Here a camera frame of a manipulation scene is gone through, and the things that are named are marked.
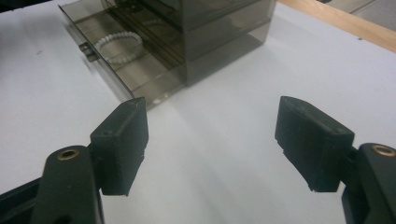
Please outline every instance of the white beaded ring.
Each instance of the white beaded ring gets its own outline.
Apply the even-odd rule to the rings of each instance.
[[[96,44],[94,44],[96,49],[101,49],[104,45],[108,44],[109,42],[115,40],[115,39],[123,39],[123,38],[133,38],[134,40],[136,40],[137,42],[137,50],[135,50],[134,52],[132,52],[131,54],[122,57],[122,58],[105,58],[105,60],[108,63],[112,63],[112,64],[123,64],[123,63],[129,63],[133,60],[135,60],[142,51],[142,37],[140,37],[140,35],[133,33],[133,32],[120,32],[120,33],[116,33],[116,34],[112,34],[112,35],[107,35],[105,37],[103,37],[102,39],[100,39]]]

